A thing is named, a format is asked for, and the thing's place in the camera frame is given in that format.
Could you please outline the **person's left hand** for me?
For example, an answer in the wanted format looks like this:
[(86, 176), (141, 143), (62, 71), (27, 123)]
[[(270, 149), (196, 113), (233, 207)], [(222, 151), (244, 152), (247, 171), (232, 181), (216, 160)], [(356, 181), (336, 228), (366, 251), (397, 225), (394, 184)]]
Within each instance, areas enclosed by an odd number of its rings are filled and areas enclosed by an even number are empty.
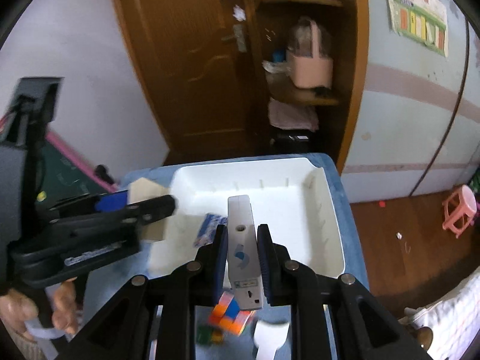
[[(61, 283), (53, 295), (54, 312), (52, 322), (56, 329), (75, 335), (78, 332), (77, 294), (74, 280)], [(1, 320), (9, 328), (23, 336), (26, 340), (35, 342), (25, 326), (25, 322), (38, 316), (38, 308), (34, 302), (21, 292), (11, 289), (1, 296)]]

